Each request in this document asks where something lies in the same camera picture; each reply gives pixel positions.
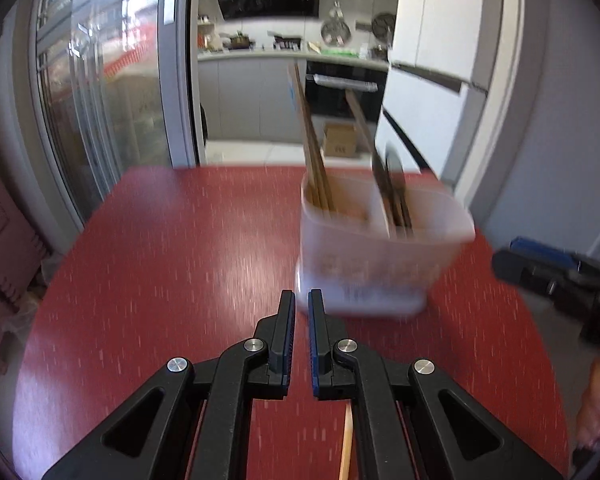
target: chopstick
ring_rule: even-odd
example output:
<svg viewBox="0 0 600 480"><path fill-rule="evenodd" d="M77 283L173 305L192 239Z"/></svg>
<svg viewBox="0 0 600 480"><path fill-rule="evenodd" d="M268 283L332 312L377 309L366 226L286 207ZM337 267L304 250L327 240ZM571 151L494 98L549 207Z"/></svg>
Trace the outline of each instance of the chopstick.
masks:
<svg viewBox="0 0 600 480"><path fill-rule="evenodd" d="M371 153L372 169L374 178L380 194L386 199L385 213L390 218L396 227L404 228L405 230L411 229L411 219L409 211L407 209L406 200L404 196L395 189L394 184L391 182L387 168L385 168L376 150L376 143L374 138L369 131L369 127L366 124L365 114L362 111L358 98L353 93L353 90L345 90L345 96L353 118L356 120L356 128L362 133L363 139L365 139L366 146Z"/></svg>
<svg viewBox="0 0 600 480"><path fill-rule="evenodd" d="M321 209L335 211L331 186L327 179L327 172L324 169L320 144L315 135L314 122L311 120L309 105L304 98L297 62L289 65L288 74L296 110L298 110L302 124L302 146L304 147L304 161L306 163L309 184L312 188L312 199L314 200L314 204L318 205Z"/></svg>
<svg viewBox="0 0 600 480"><path fill-rule="evenodd" d="M344 434L342 436L342 455L340 456L340 473L338 475L338 480L349 480L352 444L353 414L351 412L351 402L347 401L347 407L344 413Z"/></svg>

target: kitchen counter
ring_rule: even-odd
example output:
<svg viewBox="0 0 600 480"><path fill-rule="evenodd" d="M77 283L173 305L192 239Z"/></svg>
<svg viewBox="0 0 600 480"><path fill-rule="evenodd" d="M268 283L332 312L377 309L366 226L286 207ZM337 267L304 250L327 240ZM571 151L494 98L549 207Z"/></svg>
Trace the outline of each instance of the kitchen counter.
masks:
<svg viewBox="0 0 600 480"><path fill-rule="evenodd" d="M201 61L218 61L221 59L245 59L272 57L275 59L305 59L308 61L320 61L323 63L337 63L349 66L361 66L363 68L371 68L374 70L389 70L389 63L377 59L360 59L359 57L350 56L334 56L333 54L318 54L317 52L308 52L306 50L274 50L268 48L262 49L245 49L245 50L220 50L218 52L205 52L198 54L198 62Z"/></svg>

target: metal screw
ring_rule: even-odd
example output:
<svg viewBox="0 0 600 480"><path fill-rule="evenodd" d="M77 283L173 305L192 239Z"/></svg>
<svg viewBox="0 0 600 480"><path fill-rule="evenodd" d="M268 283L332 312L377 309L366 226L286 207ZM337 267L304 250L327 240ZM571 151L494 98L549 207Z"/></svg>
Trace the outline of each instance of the metal screw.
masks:
<svg viewBox="0 0 600 480"><path fill-rule="evenodd" d="M244 342L244 349L247 352L257 352L258 350L262 350L263 347L264 343L260 339L252 338Z"/></svg>
<svg viewBox="0 0 600 480"><path fill-rule="evenodd" d="M170 372L181 372L187 367L187 360L184 357L174 357L167 363Z"/></svg>
<svg viewBox="0 0 600 480"><path fill-rule="evenodd" d="M358 343L353 341L353 339L341 339L338 341L338 350L344 352L345 354L355 352L357 349Z"/></svg>
<svg viewBox="0 0 600 480"><path fill-rule="evenodd" d="M413 364L413 367L416 369L417 373L423 374L423 375L432 374L433 370L436 369L436 367L433 365L433 363L431 361L429 361L428 359L418 359Z"/></svg>

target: hand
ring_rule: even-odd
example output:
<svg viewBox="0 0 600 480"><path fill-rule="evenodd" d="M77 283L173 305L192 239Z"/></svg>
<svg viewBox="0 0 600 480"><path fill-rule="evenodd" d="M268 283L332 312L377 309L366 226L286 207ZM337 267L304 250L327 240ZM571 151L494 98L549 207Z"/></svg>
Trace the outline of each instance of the hand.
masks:
<svg viewBox="0 0 600 480"><path fill-rule="evenodd" d="M600 358L591 364L589 386L582 394L582 406L576 417L578 444L589 449L600 445Z"/></svg>

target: red table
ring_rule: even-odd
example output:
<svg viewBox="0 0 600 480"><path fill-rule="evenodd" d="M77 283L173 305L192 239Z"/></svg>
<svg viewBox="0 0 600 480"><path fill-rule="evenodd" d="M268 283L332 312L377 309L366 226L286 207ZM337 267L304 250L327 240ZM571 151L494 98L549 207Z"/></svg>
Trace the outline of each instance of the red table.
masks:
<svg viewBox="0 0 600 480"><path fill-rule="evenodd" d="M294 284L303 173L142 168L122 178L65 258L29 336L13 419L24 480L39 479L171 357L215 357L275 313ZM432 359L566 474L554 373L490 258L478 234L426 311L348 320L349 334L395 360ZM336 479L343 423L343 403L312 399L299 314L289 396L254 402L248 478Z"/></svg>

